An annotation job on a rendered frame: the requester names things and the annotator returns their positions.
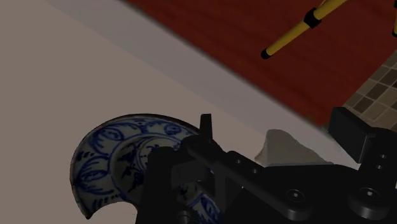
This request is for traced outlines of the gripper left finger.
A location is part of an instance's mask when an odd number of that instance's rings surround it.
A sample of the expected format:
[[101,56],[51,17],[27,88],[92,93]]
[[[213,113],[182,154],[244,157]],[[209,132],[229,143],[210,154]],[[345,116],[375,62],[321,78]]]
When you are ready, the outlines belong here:
[[269,174],[235,151],[224,152],[212,138],[211,115],[203,114],[199,134],[184,138],[178,150],[161,147],[149,154],[136,224],[200,224],[195,210],[178,201],[186,183],[197,183],[215,202],[218,224],[255,224],[262,215],[275,224],[308,220],[308,195],[267,184]]

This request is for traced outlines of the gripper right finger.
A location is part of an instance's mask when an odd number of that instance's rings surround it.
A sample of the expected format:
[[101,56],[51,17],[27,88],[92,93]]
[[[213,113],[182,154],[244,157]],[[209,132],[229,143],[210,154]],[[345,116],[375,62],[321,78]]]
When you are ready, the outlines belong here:
[[372,127],[348,109],[336,107],[329,135],[359,164],[349,208],[366,220],[397,220],[397,133]]

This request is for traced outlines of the blue and white patterned plate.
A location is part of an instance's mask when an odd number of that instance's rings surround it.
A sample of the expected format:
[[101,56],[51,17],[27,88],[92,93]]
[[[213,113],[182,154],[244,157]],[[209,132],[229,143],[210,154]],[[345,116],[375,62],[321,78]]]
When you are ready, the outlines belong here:
[[89,132],[74,152],[70,182],[86,218],[117,202],[137,209],[134,224],[220,224],[210,197],[212,172],[182,141],[212,138],[209,114],[200,125],[155,114],[125,115]]

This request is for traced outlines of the yellow and black tripod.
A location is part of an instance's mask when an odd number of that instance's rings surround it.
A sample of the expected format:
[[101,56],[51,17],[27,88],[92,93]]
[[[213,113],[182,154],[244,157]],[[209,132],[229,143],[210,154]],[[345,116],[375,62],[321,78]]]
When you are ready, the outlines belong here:
[[397,48],[397,0],[288,0],[301,13],[307,10],[296,25],[261,51],[261,58],[269,59],[294,39],[291,50],[364,50],[385,56]]

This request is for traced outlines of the grey angular lump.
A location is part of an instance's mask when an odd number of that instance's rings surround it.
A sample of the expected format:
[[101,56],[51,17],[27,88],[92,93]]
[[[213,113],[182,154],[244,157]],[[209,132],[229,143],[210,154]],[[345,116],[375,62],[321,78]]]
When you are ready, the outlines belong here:
[[332,164],[279,129],[267,131],[263,148],[254,161],[264,167]]

